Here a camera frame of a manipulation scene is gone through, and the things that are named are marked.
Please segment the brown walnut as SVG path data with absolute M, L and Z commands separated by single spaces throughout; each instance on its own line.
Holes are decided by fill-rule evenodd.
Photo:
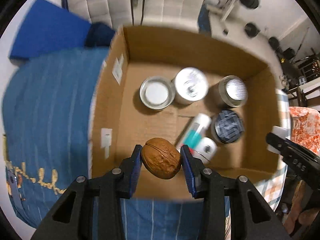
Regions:
M 160 179 L 171 179 L 181 169 L 181 155 L 175 146 L 163 138 L 149 139 L 142 148 L 145 168 Z

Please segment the white teal spray bottle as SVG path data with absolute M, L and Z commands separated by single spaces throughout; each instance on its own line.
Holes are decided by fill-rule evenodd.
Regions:
M 187 145 L 190 149 L 194 150 L 204 137 L 211 123 L 211 117 L 206 114 L 199 113 L 195 116 L 177 142 L 176 150 L 180 152 L 183 145 Z

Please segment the black round ME compact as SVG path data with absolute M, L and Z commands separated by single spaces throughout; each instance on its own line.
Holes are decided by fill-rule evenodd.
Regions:
M 210 132 L 219 144 L 231 144 L 238 141 L 245 132 L 242 118 L 230 109 L 221 110 L 212 117 Z

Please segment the silver white jar lid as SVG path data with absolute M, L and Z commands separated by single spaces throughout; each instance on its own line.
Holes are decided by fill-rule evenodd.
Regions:
M 173 83 L 162 76 L 148 77 L 139 89 L 141 102 L 154 111 L 161 111 L 168 107 L 175 98 Z

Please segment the white round jar panda label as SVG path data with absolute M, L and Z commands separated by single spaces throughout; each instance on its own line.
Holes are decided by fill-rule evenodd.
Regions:
M 182 105 L 189 105 L 202 100 L 209 89 L 206 76 L 194 67 L 180 70 L 172 83 L 175 89 L 175 101 Z

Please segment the perforated steel strainer cup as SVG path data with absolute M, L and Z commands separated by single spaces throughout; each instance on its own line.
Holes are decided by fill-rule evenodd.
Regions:
M 223 77 L 210 88 L 213 102 L 220 108 L 238 108 L 247 102 L 248 92 L 245 83 L 237 76 Z

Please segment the orange white floral towel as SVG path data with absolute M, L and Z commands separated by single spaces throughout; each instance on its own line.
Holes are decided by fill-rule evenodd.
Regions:
M 319 111 L 308 107 L 289 107 L 292 119 L 291 140 L 319 156 Z

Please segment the open cardboard box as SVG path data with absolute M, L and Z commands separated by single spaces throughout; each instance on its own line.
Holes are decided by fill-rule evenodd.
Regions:
M 212 96 L 189 105 L 172 103 L 161 111 L 146 107 L 139 89 L 145 79 L 162 76 L 174 79 L 185 67 L 195 67 L 207 77 L 210 86 L 223 77 L 235 75 L 247 87 L 247 102 L 236 109 L 244 121 L 244 135 L 232 144 L 221 145 L 209 162 L 209 167 L 229 178 L 247 176 L 253 183 L 270 179 L 278 165 L 277 154 L 267 149 L 265 137 L 274 126 L 280 126 L 276 89 L 279 82 L 271 66 L 230 43 L 189 31 L 146 25 L 119 28 L 113 38 L 96 90 L 92 127 L 92 177 L 104 175 L 132 154 L 136 145 L 149 139 L 141 132 L 132 137 L 124 129 L 134 116 L 155 118 L 169 113 L 165 123 L 173 124 L 175 144 L 187 124 L 199 113 L 214 116 L 219 109 Z M 120 139 L 131 137 L 129 144 Z

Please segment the brown wooden chair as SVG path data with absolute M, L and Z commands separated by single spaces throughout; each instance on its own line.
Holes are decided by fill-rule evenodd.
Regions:
M 290 106 L 310 107 L 319 111 L 319 54 L 306 56 L 294 62 L 301 76 L 298 85 L 287 95 Z

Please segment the blue striped bed sheet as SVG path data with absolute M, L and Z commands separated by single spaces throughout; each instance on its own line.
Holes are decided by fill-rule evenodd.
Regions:
M 90 114 L 95 85 L 109 48 L 73 48 L 41 55 L 24 64 L 9 82 L 3 98 L 3 122 L 9 154 L 7 185 L 12 207 L 22 221 L 38 228 L 49 209 L 73 180 L 88 175 Z M 173 139 L 169 113 L 126 121 L 132 137 L 141 132 Z M 120 139 L 129 144 L 129 135 Z M 121 200 L 128 239 L 197 239 L 202 203 Z

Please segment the black blue weight bench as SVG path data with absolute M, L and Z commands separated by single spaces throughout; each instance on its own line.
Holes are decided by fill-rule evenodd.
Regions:
M 212 30 L 210 25 L 209 11 L 206 8 L 206 5 L 203 4 L 200 13 L 197 19 L 199 26 L 199 33 L 202 33 L 207 36 L 212 36 Z

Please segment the blue foam cushion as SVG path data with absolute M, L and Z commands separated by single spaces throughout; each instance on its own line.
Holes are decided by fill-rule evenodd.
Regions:
M 115 33 L 104 23 L 89 23 L 47 0 L 36 0 L 19 28 L 9 59 L 28 60 L 71 48 L 108 47 Z

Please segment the right white padded chair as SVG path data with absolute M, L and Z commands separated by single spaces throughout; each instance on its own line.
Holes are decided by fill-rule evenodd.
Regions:
M 197 21 L 203 2 L 204 0 L 143 0 L 141 24 L 197 33 Z

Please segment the white padded chair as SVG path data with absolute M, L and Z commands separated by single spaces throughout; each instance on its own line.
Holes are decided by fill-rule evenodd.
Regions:
M 67 0 L 67 5 L 88 22 L 102 22 L 114 30 L 134 22 L 132 0 Z
M 197 33 L 197 21 L 203 2 L 204 0 L 143 0 L 141 24 Z

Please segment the left white padded chair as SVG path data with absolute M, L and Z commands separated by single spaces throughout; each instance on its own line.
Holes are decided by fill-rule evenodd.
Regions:
M 67 0 L 67 5 L 88 22 L 102 22 L 114 30 L 134 22 L 132 0 Z

